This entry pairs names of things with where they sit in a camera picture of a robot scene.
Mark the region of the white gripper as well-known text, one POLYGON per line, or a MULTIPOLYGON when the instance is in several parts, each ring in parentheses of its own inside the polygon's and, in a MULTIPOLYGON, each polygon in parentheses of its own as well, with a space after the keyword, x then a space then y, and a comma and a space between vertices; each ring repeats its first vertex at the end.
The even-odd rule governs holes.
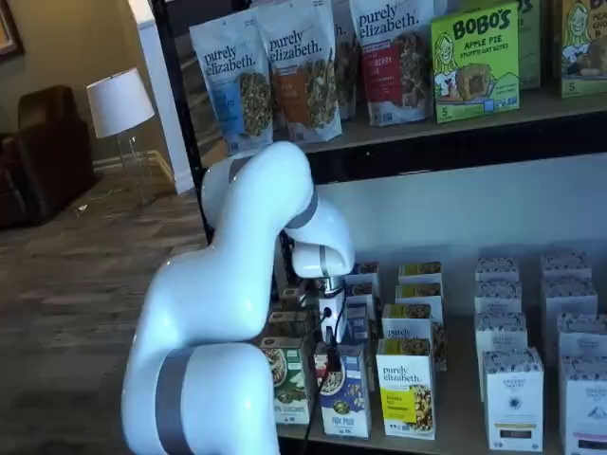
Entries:
MULTIPOLYGON (((339 292, 328 298, 319 299, 319 312, 322 339, 324 343, 335 341, 342 343, 347 329, 347 308, 345 293, 339 292)), ((326 345, 326 370, 330 373, 341 372, 341 360, 338 345, 326 345)))

